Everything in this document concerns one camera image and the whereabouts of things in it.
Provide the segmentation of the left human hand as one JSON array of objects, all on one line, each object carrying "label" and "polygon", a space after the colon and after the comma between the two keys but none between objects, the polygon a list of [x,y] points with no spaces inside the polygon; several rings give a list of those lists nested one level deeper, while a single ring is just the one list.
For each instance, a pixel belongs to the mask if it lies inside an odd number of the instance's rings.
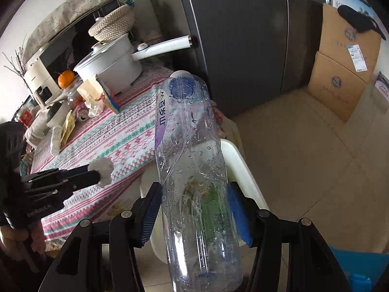
[{"label": "left human hand", "polygon": [[31,249],[40,255],[45,253],[45,237],[42,223],[39,221],[31,231],[27,229],[12,229],[9,225],[1,226],[1,250],[13,260],[24,259],[19,244],[29,237],[32,239]]}]

